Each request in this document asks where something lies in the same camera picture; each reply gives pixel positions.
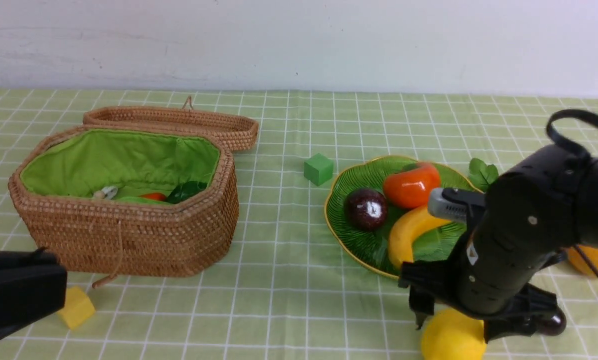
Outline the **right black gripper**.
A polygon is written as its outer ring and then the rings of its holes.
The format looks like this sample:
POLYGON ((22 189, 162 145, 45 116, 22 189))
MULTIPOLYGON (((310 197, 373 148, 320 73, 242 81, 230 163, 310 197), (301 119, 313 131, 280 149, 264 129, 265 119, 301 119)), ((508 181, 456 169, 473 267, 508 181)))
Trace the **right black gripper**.
POLYGON ((552 315, 557 296, 529 283, 533 269, 467 260, 404 262, 399 286, 409 287, 417 326, 434 314, 436 302, 483 321, 484 341, 539 334, 533 317, 552 315))

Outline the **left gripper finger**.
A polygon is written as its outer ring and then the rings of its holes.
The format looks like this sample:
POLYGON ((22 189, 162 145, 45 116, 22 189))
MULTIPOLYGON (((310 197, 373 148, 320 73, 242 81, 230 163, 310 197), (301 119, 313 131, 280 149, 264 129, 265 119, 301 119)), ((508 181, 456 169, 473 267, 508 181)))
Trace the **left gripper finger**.
POLYGON ((0 340, 61 310, 67 284, 61 265, 0 269, 0 340))
POLYGON ((45 249, 35 251, 0 250, 0 268, 24 268, 36 265, 57 265, 56 256, 45 249))

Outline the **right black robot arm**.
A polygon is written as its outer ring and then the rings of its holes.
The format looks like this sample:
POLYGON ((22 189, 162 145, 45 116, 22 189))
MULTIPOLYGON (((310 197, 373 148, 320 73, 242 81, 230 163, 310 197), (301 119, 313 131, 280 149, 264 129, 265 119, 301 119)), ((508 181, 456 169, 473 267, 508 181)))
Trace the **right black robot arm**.
POLYGON ((441 303, 482 321, 485 342, 557 337, 567 322, 557 296, 530 284, 566 250, 598 249, 598 157, 554 127, 572 118, 598 129, 598 114, 562 109, 546 124, 552 144, 500 175, 485 193, 437 187, 430 215, 466 225, 445 260, 404 262, 398 285, 409 289, 418 328, 441 303))

